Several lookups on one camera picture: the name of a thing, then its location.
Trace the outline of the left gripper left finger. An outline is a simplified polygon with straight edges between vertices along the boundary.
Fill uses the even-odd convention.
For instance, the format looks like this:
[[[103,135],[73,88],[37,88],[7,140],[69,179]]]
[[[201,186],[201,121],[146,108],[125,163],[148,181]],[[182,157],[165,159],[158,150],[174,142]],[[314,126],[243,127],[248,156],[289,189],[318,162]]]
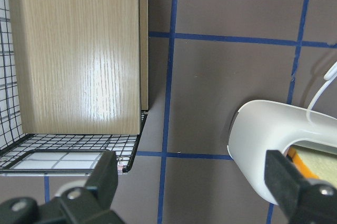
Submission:
[[[31,197],[1,203],[1,223],[123,223],[111,210],[117,186],[116,153],[105,151],[83,186],[66,189],[41,206]]]

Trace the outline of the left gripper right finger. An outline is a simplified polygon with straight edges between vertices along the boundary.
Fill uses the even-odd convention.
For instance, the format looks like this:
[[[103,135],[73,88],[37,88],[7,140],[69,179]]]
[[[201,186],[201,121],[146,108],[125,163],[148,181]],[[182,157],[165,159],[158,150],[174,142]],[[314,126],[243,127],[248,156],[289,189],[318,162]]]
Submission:
[[[264,182],[288,223],[336,223],[336,188],[305,178],[278,150],[267,150]]]

